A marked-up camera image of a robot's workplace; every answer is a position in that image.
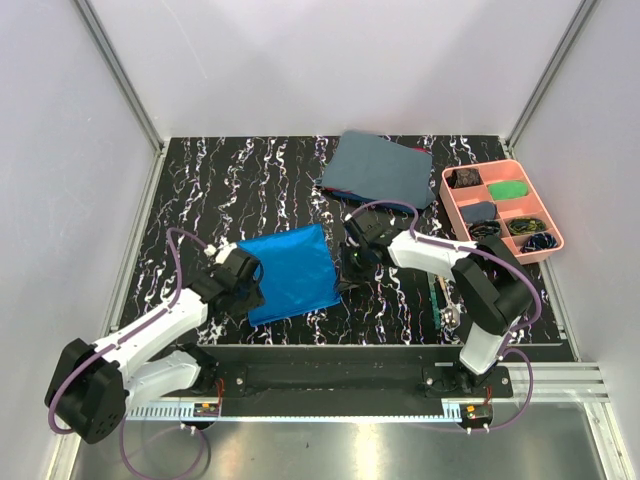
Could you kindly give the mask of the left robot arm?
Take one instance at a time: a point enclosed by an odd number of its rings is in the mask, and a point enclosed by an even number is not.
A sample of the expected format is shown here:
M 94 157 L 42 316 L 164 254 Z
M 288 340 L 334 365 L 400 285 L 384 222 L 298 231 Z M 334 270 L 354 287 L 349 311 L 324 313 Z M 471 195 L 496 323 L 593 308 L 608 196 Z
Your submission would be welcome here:
M 77 338 L 62 350 L 44 403 L 58 434 L 95 444 L 133 410 L 174 391 L 203 396 L 220 387 L 219 362 L 192 343 L 163 350 L 201 326 L 210 313 L 246 314 L 264 303 L 260 260 L 237 246 L 224 249 L 169 301 L 125 328 L 93 342 Z

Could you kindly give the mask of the blue cloth napkin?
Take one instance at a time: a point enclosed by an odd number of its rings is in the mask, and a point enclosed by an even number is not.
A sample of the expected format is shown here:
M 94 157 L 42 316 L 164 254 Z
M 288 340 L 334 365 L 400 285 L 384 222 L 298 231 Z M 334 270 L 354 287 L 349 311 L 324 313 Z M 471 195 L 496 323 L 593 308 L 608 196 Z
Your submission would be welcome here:
M 253 327 L 340 303 L 336 269 L 321 225 L 313 224 L 238 246 L 260 260 L 264 304 L 248 314 Z

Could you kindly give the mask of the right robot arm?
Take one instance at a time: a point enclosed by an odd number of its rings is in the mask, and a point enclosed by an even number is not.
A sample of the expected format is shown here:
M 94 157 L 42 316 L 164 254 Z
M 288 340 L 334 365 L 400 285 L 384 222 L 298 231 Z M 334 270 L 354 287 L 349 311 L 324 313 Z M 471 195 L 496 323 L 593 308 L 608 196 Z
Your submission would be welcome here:
M 456 284 L 472 324 L 449 382 L 470 397 L 486 389 L 517 321 L 531 306 L 541 311 L 536 288 L 504 241 L 446 240 L 384 225 L 367 214 L 349 215 L 343 226 L 341 290 L 370 282 L 380 266 L 419 270 Z

